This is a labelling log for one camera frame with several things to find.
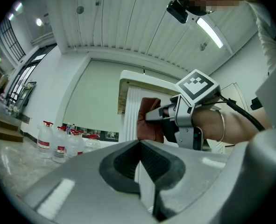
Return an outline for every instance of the camera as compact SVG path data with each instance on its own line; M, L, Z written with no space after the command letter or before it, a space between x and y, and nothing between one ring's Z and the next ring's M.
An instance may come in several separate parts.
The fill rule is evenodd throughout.
M180 23L185 24L188 20L188 13L177 0L173 0L167 6L167 11L174 16Z

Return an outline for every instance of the bottle with red cap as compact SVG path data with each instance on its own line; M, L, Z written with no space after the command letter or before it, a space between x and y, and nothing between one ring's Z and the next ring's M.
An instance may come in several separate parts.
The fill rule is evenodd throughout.
M71 127L70 127L71 130L76 130L76 125L75 124L72 124Z
M68 140L68 134L66 133L65 126L58 126L58 131L54 134L52 160L55 162L65 162L64 152L66 142Z
M70 159L74 156L80 155L84 151L83 143L80 140L79 132L71 130L71 137L66 145L66 159Z
M97 134L87 135L87 138L88 140L85 146L88 152L101 148L100 142L97 140L97 138L99 138Z
M51 157L51 142L53 141L53 123L44 121L39 130L37 139L37 150L42 158Z
M80 139L80 147L84 151L85 150L85 141L83 139L83 131L78 131L78 138Z

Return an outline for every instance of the window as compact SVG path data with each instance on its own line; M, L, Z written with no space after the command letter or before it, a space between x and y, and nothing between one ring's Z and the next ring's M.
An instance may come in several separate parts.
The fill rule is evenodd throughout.
M16 39L16 36L11 27L10 20L4 19L0 25L0 29L9 49L15 58L20 61L25 56L25 52Z
M10 104L15 105L17 98L19 97L22 85L26 84L29 76L32 74L33 70L39 64L39 62L55 47L57 44L49 45L40 48L38 51L32 55L32 57L26 62L19 74L16 76L12 86L9 89L7 95L7 106Z

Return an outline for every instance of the brown cloth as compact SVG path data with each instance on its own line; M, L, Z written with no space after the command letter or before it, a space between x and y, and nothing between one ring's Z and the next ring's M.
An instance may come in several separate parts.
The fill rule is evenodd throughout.
M145 115L147 112L155 110L161 106L161 100L158 98L143 98L137 121L138 140L153 140L164 143L162 127L159 124L146 122Z

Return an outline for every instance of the wrist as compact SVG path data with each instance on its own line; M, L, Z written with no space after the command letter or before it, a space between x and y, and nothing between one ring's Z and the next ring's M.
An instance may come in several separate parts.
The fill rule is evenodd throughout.
M194 126L203 132L204 139L220 140L223 136L223 121L219 113L196 109L192 115Z

